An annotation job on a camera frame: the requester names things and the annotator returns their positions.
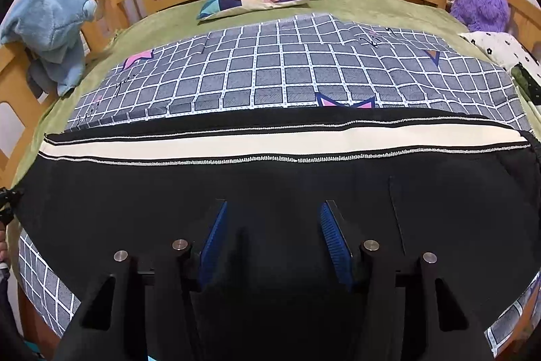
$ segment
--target green fabric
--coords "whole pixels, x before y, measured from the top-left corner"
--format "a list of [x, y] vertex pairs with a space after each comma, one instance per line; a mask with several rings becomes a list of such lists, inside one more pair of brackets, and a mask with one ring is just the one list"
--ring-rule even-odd
[[[62, 132], [81, 95], [96, 88], [112, 67], [123, 62], [130, 55], [145, 49], [213, 30], [256, 24], [296, 14], [330, 13], [341, 20], [423, 30], [442, 37], [459, 54], [488, 62], [486, 56], [476, 46], [458, 35], [468, 30], [446, 11], [402, 0], [310, 0], [302, 6], [254, 11], [198, 24], [196, 17], [204, 2], [204, 0], [196, 1], [160, 11], [121, 32], [100, 59], [87, 66], [87, 75], [71, 95], [58, 100], [43, 115], [36, 127], [32, 142], [17, 168], [14, 183], [18, 182], [32, 165], [43, 135]], [[17, 269], [14, 250], [18, 241], [18, 226], [16, 222], [12, 224], [9, 242], [14, 269]]]

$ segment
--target bed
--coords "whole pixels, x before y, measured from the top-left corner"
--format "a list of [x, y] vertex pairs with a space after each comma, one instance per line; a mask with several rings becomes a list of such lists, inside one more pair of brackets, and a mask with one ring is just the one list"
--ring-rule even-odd
[[[29, 64], [29, 56], [24, 48], [20, 45], [6, 45], [0, 48], [0, 101], [7, 102], [24, 125], [24, 131], [11, 156], [0, 158], [0, 185], [9, 187], [11, 183], [17, 182], [24, 175], [37, 154], [43, 134], [62, 132], [66, 128], [73, 110], [77, 107], [80, 97], [98, 87], [112, 67], [120, 64], [132, 54], [155, 47], [164, 47], [175, 40], [188, 39], [192, 36], [204, 35], [231, 27], [286, 19], [294, 15], [329, 13], [342, 21], [382, 25], [394, 29], [420, 30], [443, 38], [461, 56], [488, 62], [486, 56], [478, 48], [458, 36], [458, 33], [466, 31], [466, 28], [446, 13], [447, 0], [412, 0], [416, 3], [405, 0], [310, 0], [306, 6], [302, 7], [251, 12], [201, 24], [198, 24], [195, 19], [202, 6], [203, 1], [201, 0], [143, 0], [148, 17], [131, 27], [129, 27], [122, 7], [124, 0], [98, 1], [104, 5], [104, 18], [86, 24], [82, 30], [91, 50], [87, 56], [87, 74], [76, 90], [63, 100], [47, 97], [45, 101], [40, 103], [31, 94], [26, 83], [25, 70]], [[419, 5], [417, 2], [436, 8]], [[541, 40], [539, 37], [541, 11], [526, 0], [509, 0], [509, 2], [513, 7], [513, 18], [519, 28], [519, 40], [527, 49], [531, 50], [535, 43]], [[541, 121], [520, 93], [518, 99], [532, 130], [539, 137], [541, 135]], [[39, 287], [44, 288], [46, 276], [41, 277], [41, 282], [34, 281], [38, 278], [38, 272], [41, 271], [37, 271], [35, 265], [27, 265], [27, 263], [33, 261], [37, 265], [40, 262], [44, 268], [47, 266], [33, 246], [31, 239], [25, 234], [20, 235], [21, 226], [15, 221], [12, 222], [8, 229], [8, 241], [13, 256], [14, 271], [19, 282], [24, 286], [25, 292], [32, 297], [34, 304], [39, 309], [42, 299], [38, 291]], [[18, 247], [20, 238], [23, 244], [21, 250]], [[19, 274], [17, 271], [17, 268], [21, 266], [19, 258], [25, 260], [22, 265], [25, 268], [24, 274]], [[524, 297], [526, 300], [521, 305], [525, 311], [523, 316], [528, 315], [528, 310], [534, 310], [536, 295], [532, 295], [532, 292], [538, 290], [537, 280], [537, 277], [533, 280], [528, 288], [529, 295]], [[49, 292], [55, 291], [55, 317], [50, 317], [50, 312], [47, 312], [45, 304], [39, 314], [35, 313], [24, 295], [20, 295], [21, 307], [24, 310], [22, 315], [28, 317], [25, 327], [26, 329], [33, 328], [28, 333], [33, 334], [34, 339], [37, 339], [38, 342], [41, 340], [42, 343], [45, 343], [45, 337], [42, 335], [46, 330], [42, 329], [37, 332], [36, 326], [43, 327], [43, 324], [36, 325], [32, 321], [39, 321], [43, 317], [48, 325], [58, 335], [61, 335], [64, 329], [58, 326], [58, 311], [71, 318], [78, 302], [71, 293], [64, 292], [65, 286], [63, 287], [63, 284], [57, 279], [53, 284], [54, 286], [49, 289]], [[502, 353], [505, 347], [518, 336], [521, 331], [520, 326], [525, 325], [526, 323], [521, 321], [512, 335], [509, 334], [505, 339], [500, 338], [491, 343], [494, 355]]]

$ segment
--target silver bolt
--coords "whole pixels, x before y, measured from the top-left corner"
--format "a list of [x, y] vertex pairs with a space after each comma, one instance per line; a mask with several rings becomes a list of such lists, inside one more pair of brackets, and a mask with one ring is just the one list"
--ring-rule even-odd
[[128, 257], [128, 252], [121, 249], [120, 251], [115, 252], [115, 260], [117, 262], [123, 262]]
[[178, 239], [172, 243], [172, 247], [175, 248], [177, 251], [182, 251], [183, 249], [186, 249], [187, 246], [188, 241], [184, 239]]
[[438, 261], [438, 257], [434, 253], [423, 254], [423, 260], [428, 264], [434, 264]]
[[379, 249], [378, 242], [372, 239], [365, 240], [362, 246], [364, 246], [368, 251], [377, 251]]

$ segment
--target purple furry plush toy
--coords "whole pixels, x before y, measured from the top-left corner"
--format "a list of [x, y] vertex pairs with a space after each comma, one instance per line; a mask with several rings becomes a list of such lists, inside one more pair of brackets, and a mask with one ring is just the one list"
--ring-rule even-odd
[[509, 22], [507, 0], [454, 0], [454, 16], [473, 31], [503, 32]]

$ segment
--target plaid blanket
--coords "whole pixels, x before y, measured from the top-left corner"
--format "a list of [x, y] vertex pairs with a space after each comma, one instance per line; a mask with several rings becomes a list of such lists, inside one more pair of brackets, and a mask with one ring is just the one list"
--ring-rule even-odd
[[136, 54], [81, 97], [67, 130], [224, 110], [345, 105], [423, 107], [530, 125], [503, 68], [437, 36], [295, 16], [195, 36]]

